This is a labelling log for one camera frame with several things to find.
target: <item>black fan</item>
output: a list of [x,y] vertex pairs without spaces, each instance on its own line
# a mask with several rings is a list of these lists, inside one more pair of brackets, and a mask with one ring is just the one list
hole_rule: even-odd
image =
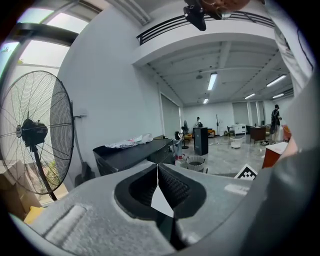
[[188,123],[187,123],[186,120],[184,120],[184,123],[183,123],[183,126],[181,127],[181,129],[183,130],[183,146],[182,146],[182,149],[186,150],[186,149],[189,148],[188,146],[186,146],[186,139],[185,139],[185,135],[189,132]]
[[25,189],[57,200],[53,192],[67,175],[74,131],[72,105],[62,82],[46,71],[27,73],[2,101],[3,165]]

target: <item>tall speaker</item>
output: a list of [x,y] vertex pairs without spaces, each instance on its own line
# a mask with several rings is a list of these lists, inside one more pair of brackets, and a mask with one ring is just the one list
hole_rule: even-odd
[[209,152],[208,128],[193,128],[194,151],[203,156]]

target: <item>ceiling light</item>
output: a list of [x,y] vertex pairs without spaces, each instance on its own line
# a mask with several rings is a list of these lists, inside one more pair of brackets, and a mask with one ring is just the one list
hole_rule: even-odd
[[273,80],[272,82],[268,83],[266,85],[266,87],[270,87],[273,86],[274,84],[278,83],[279,81],[281,81],[282,79],[286,78],[287,76],[285,74],[283,74],[282,76],[279,76],[276,80]]
[[272,99],[280,98],[280,97],[282,97],[283,95],[284,95],[283,93],[278,94],[278,95],[276,95],[276,96],[273,96]]
[[248,97],[245,97],[244,99],[247,100],[247,99],[249,99],[249,98],[251,98],[251,97],[253,97],[255,95],[256,95],[255,93],[252,93],[251,95],[249,95]]
[[211,74],[210,82],[209,82],[209,86],[208,86],[208,91],[211,91],[213,89],[215,82],[217,80],[217,76],[218,76],[217,73]]

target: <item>black railing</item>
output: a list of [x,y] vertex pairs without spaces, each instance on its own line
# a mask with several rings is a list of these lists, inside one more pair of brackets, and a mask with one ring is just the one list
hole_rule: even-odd
[[[211,18],[210,16],[206,15],[204,17],[205,21],[215,21],[215,19]],[[259,25],[267,26],[270,28],[274,28],[275,25],[273,21],[270,18],[260,16],[254,13],[245,12],[245,11],[234,11],[231,14],[231,17],[227,20],[232,21],[246,21],[251,23],[256,23]],[[156,38],[157,36],[160,36],[161,34],[168,32],[170,30],[174,30],[176,28],[189,25],[190,23],[186,20],[184,15],[174,17],[171,19],[168,19],[164,22],[159,23],[158,25],[155,25],[146,31],[142,32],[140,35],[138,35],[136,38],[139,40],[140,45],[143,45],[144,43],[148,42],[149,40]]]

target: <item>marble floor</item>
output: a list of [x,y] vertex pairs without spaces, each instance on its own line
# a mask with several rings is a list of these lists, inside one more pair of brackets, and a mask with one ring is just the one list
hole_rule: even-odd
[[[236,138],[242,138],[243,135],[237,135]],[[186,156],[195,156],[194,141],[185,144],[188,149],[183,149],[182,153]],[[203,155],[206,170],[208,174],[231,174],[238,173],[245,164],[251,166],[255,171],[262,168],[266,147],[260,145],[260,142],[252,140],[250,135],[243,138],[241,148],[232,148],[230,139],[227,136],[209,138],[209,152]]]

